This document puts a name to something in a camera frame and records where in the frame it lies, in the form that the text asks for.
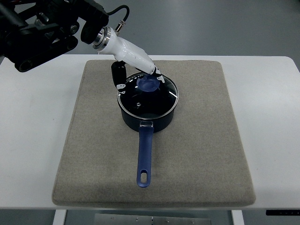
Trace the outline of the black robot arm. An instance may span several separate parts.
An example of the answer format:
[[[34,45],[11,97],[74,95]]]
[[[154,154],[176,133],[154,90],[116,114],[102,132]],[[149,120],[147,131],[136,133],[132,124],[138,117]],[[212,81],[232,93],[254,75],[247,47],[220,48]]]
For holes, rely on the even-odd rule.
[[[76,48],[79,30],[82,42],[102,44],[109,16],[123,8],[127,12],[117,31],[129,16],[127,5],[106,12],[93,0],[2,0],[0,55],[27,72]]]

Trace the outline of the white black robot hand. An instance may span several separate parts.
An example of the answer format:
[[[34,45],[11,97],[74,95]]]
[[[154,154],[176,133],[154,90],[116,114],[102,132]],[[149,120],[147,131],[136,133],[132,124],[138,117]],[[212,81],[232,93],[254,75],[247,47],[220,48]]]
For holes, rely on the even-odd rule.
[[[93,48],[99,54],[113,55],[120,68],[125,68],[125,64],[128,64],[146,73],[149,78],[137,83],[143,91],[155,91],[161,83],[165,83],[163,75],[148,54],[142,48],[118,37],[117,32],[110,27],[101,29],[93,42]]]

